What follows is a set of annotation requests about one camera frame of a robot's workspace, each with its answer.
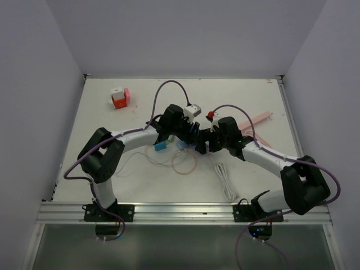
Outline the green usb charger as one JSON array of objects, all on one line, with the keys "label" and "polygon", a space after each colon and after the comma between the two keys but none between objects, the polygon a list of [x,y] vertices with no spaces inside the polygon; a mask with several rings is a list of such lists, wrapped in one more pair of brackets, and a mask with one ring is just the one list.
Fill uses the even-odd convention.
[{"label": "green usb charger", "polygon": [[173,136],[170,135],[170,136],[168,137],[166,143],[169,144],[169,143],[172,143],[172,142],[173,142]]}]

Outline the light blue usb charger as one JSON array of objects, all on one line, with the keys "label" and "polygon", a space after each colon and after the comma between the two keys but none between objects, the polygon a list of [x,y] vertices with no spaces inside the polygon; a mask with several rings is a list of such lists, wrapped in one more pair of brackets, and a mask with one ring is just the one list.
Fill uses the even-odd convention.
[{"label": "light blue usb charger", "polygon": [[184,150],[188,148],[188,144],[181,140],[177,141],[175,145],[178,147],[179,150]]}]

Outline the blue plug adapter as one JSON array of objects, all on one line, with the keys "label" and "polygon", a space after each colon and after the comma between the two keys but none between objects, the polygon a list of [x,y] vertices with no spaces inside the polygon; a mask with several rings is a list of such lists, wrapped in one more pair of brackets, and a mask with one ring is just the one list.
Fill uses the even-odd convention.
[{"label": "blue plug adapter", "polygon": [[167,148],[167,141],[162,141],[162,142],[154,144],[155,151],[165,150],[166,148]]}]

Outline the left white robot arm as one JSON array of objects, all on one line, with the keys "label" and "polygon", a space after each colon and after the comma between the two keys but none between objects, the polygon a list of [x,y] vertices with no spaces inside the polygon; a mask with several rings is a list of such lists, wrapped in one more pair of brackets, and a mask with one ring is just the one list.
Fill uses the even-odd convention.
[{"label": "left white robot arm", "polygon": [[111,177],[114,175],[123,153],[142,146],[165,142],[169,136],[192,140],[196,137],[199,124],[194,118],[201,113],[198,105],[184,108],[171,104],[158,116],[152,116],[144,128],[112,133],[98,128],[78,155],[78,161],[90,177],[91,191],[98,204],[97,214],[110,221],[117,214],[116,197]]}]

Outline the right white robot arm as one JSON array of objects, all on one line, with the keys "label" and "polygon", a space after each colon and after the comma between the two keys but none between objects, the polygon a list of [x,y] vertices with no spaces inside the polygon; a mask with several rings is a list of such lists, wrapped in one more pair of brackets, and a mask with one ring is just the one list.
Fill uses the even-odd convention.
[{"label": "right white robot arm", "polygon": [[210,112],[206,118],[211,127],[199,131],[197,150],[205,153],[226,149],[232,156],[258,165],[281,180],[281,189],[264,191],[251,200],[250,213],[255,220],[263,221],[271,212],[285,209],[303,215],[330,196],[330,189],[310,156],[271,154],[270,148],[243,136],[233,117]]}]

